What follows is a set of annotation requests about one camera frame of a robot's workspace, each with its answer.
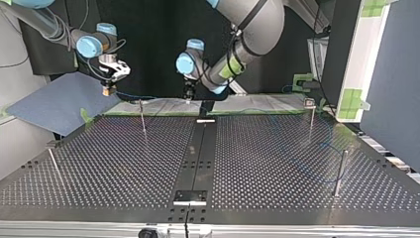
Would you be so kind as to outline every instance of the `white wall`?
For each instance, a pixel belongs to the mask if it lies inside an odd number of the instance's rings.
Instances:
[[[19,29],[17,19],[9,16]],[[0,12],[0,66],[21,62],[27,56],[22,37]],[[47,84],[48,78],[32,75],[29,61],[0,67],[0,108],[5,108]],[[0,114],[0,179],[40,154],[53,134],[12,116]]]

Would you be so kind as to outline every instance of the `green tape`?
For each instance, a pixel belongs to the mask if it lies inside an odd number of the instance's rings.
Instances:
[[[159,114],[156,113],[144,113],[143,116],[147,117],[172,117],[172,116],[198,116],[198,112],[161,112]],[[105,113],[105,116],[142,116],[140,112],[107,112]]]
[[[312,81],[313,78],[314,78],[314,75],[312,73],[294,74],[292,91],[294,91],[294,92],[310,92],[311,89],[303,89],[301,86],[298,86],[297,81]]]
[[[319,102],[319,107],[316,109],[316,111],[318,113],[321,113],[324,111],[324,106],[327,103],[327,100],[325,98],[322,98],[321,101]]]
[[[362,10],[362,17],[380,17],[385,6],[386,0],[366,0],[365,6]]]
[[[87,114],[86,109],[80,108],[80,116],[83,119],[86,128],[89,128],[89,127],[91,127],[93,125],[94,118],[89,117],[89,115]]]
[[[7,113],[7,111],[6,111],[8,107],[9,107],[9,105],[5,105],[3,107],[0,107],[0,118],[10,116],[9,113]]]
[[[0,2],[5,2],[9,5],[12,5],[12,0],[0,0]]]
[[[240,111],[216,111],[210,112],[209,115],[213,116],[234,116],[234,115],[297,115],[306,113],[306,110],[280,110],[280,111],[258,111],[258,110],[248,110],[239,113]]]
[[[361,89],[345,89],[340,106],[340,119],[356,119],[362,105]]]
[[[235,74],[241,74],[241,65],[235,58],[231,58],[231,68]],[[234,74],[229,69],[229,66],[226,64],[225,67],[219,72],[219,75],[223,78],[229,79],[234,76]]]

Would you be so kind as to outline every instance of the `metal breadboard table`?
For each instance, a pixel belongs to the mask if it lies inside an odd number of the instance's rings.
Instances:
[[[64,221],[181,230],[420,226],[420,186],[328,118],[316,116],[312,129],[310,114],[218,116],[201,124],[150,117],[146,127],[140,117],[100,118],[1,180],[0,237],[10,227]],[[204,204],[174,205],[180,191],[200,191]]]

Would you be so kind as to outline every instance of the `blue joint cap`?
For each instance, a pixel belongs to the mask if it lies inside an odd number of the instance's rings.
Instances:
[[[40,9],[49,7],[54,1],[55,0],[13,0],[12,3],[26,8]]]
[[[226,87],[227,86],[220,86],[220,87],[218,87],[218,88],[216,88],[216,89],[214,89],[214,90],[211,90],[213,93],[215,93],[215,94],[220,94],[220,93],[222,93],[225,89],[226,89]]]
[[[88,59],[99,57],[103,53],[102,43],[91,36],[80,38],[77,41],[76,48],[78,52]]]
[[[109,23],[98,23],[96,25],[96,31],[112,36],[117,36],[117,27]]]
[[[176,60],[176,69],[182,74],[190,74],[194,71],[194,59],[186,53],[179,55]]]
[[[198,40],[198,39],[190,39],[190,40],[188,40],[186,46],[188,48],[191,48],[191,49],[195,49],[195,50],[203,51],[204,52],[204,46],[205,45],[204,45],[204,42],[201,41],[201,40]]]
[[[219,4],[219,1],[220,1],[220,0],[207,0],[207,2],[208,2],[208,3],[210,3],[210,5],[211,5],[213,8],[217,8],[217,5]]]

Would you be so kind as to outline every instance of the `cable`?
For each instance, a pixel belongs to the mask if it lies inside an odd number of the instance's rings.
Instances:
[[[107,52],[107,54],[114,54],[116,53],[118,50],[120,50],[123,46],[125,46],[127,44],[127,40],[126,39],[121,39],[117,42],[117,47],[112,49],[111,51]]]
[[[19,66],[19,65],[24,64],[26,61],[28,61],[28,59],[29,59],[29,56],[27,55],[26,58],[24,60],[22,60],[21,62],[10,64],[10,65],[0,65],[0,68],[7,68],[7,67]]]
[[[331,105],[331,102],[328,99],[327,94],[325,93],[324,86],[322,85],[321,79],[319,78],[319,71],[318,71],[318,65],[317,65],[318,63],[317,63],[316,52],[315,52],[315,38],[316,38],[316,24],[318,22],[320,14],[321,14],[321,6],[318,6],[318,10],[316,12],[316,17],[315,17],[314,29],[313,29],[314,30],[314,37],[312,38],[312,51],[313,51],[313,54],[314,54],[315,70],[316,70],[316,76],[317,76],[316,81],[321,86],[322,94],[324,95],[324,98],[327,101],[327,104],[329,105],[331,111],[333,112],[334,117],[337,117],[337,114],[333,110],[333,106]]]
[[[99,78],[101,78],[101,79],[103,79],[103,80],[107,80],[107,81],[112,79],[111,77],[104,77],[104,76],[100,75],[99,73],[97,73],[97,72],[93,69],[92,65],[90,64],[90,59],[88,59],[88,60],[87,60],[86,64],[87,64],[87,66],[89,67],[90,71],[91,71],[91,72],[92,72],[95,76],[97,76],[97,77],[99,77]]]
[[[84,15],[83,22],[81,22],[80,27],[78,28],[79,30],[83,28],[84,24],[86,24],[87,18],[89,17],[89,0],[85,0],[85,1],[86,1],[86,14]]]
[[[281,92],[282,92],[282,93],[285,93],[285,92],[284,92],[284,89],[289,88],[289,87],[291,87],[291,88],[292,88],[292,89],[290,90],[290,93],[292,93],[292,92],[293,92],[293,85],[285,85],[285,86],[283,86],[283,87],[281,88]]]
[[[245,66],[241,63],[241,60],[238,58],[238,54],[236,54],[236,45],[235,42],[238,38],[238,32],[239,30],[235,30],[233,32],[233,36],[232,39],[229,43],[228,46],[228,51],[226,53],[226,60],[227,60],[227,64],[228,64],[228,69],[231,72],[231,74],[233,75],[232,80],[228,80],[228,87],[231,85],[232,82],[234,82],[236,80],[236,77],[239,76],[239,74],[236,74],[235,71],[233,70],[232,66],[231,66],[231,54],[234,56],[235,61],[240,65],[241,67],[241,72],[243,72],[245,70]]]

